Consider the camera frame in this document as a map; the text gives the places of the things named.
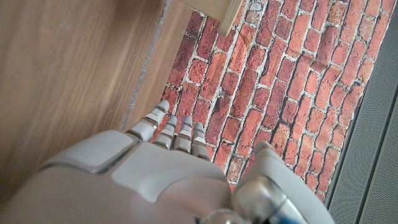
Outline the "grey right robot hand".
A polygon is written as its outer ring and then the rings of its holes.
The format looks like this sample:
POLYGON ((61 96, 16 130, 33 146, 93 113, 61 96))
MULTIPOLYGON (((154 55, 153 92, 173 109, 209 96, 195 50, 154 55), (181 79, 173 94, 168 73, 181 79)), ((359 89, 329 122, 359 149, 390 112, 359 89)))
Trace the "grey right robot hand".
POLYGON ((126 132, 59 152, 1 210, 2 223, 332 223, 266 141, 231 188, 210 161, 203 125, 161 101, 126 132))

